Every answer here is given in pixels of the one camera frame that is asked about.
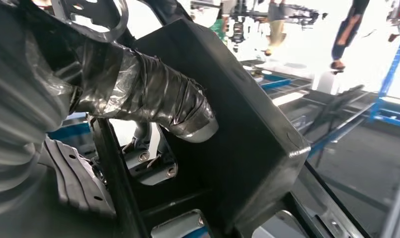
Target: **taped hose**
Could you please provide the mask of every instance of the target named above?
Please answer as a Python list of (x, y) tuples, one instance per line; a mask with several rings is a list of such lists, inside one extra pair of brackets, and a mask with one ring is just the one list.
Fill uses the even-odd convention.
[[(190, 142), (203, 142), (218, 129), (203, 89), (158, 58), (121, 45), (85, 46), (83, 93), (76, 110), (96, 117), (156, 122)], [(119, 72), (114, 67), (120, 62)]]

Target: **blue frame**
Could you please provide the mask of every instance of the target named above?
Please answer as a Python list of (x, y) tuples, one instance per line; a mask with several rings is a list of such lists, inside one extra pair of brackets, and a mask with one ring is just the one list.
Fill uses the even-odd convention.
[(395, 119), (392, 117), (386, 117), (381, 115), (381, 112), (388, 112), (389, 114), (396, 115), (397, 118), (400, 118), (400, 112), (395, 112), (391, 110), (384, 109), (383, 106), (385, 105), (385, 101), (383, 100), (384, 97), (386, 97), (388, 90), (390, 89), (390, 86), (393, 82), (394, 79), (394, 74), (397, 70), (397, 67), (400, 63), (400, 46), (397, 49), (396, 56), (394, 57), (394, 60), (390, 66), (390, 69), (387, 73), (387, 76), (385, 77), (384, 81), (382, 82), (382, 87), (381, 90), (379, 90), (378, 93), (378, 98), (375, 101), (375, 105), (372, 107), (371, 114), (370, 114), (370, 121), (374, 121), (375, 119), (381, 120), (390, 124), (398, 125), (400, 126), (400, 119)]

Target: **bolt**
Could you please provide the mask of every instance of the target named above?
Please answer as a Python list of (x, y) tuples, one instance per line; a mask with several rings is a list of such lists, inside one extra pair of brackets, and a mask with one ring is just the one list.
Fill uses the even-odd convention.
[(173, 178), (176, 175), (176, 168), (175, 167), (170, 167), (168, 171), (166, 172), (166, 176), (169, 178)]
[(149, 152), (143, 152), (139, 157), (138, 157), (138, 161), (139, 162), (145, 162), (149, 159), (150, 155)]

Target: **hole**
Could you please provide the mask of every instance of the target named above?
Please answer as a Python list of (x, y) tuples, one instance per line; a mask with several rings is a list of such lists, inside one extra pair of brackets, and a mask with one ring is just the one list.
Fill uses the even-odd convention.
[(82, 15), (79, 15), (79, 14), (76, 14), (76, 13), (73, 13), (73, 12), (71, 13), (71, 20), (76, 24), (89, 27), (90, 29), (95, 30), (97, 32), (108, 32), (109, 31), (109, 29), (104, 26), (93, 24), (92, 19), (82, 16)]
[(80, 5), (80, 4), (74, 4), (73, 7), (75, 9), (77, 9), (77, 10), (83, 10), (84, 9), (84, 7), (82, 5)]

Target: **black plastic panel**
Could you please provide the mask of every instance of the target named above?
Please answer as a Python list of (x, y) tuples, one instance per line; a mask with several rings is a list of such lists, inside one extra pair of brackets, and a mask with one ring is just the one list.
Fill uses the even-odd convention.
[(308, 143), (208, 28), (180, 19), (134, 46), (205, 88), (217, 134), (200, 144), (164, 134), (176, 158), (192, 160), (215, 191), (215, 215), (226, 231), (266, 221), (296, 180)]

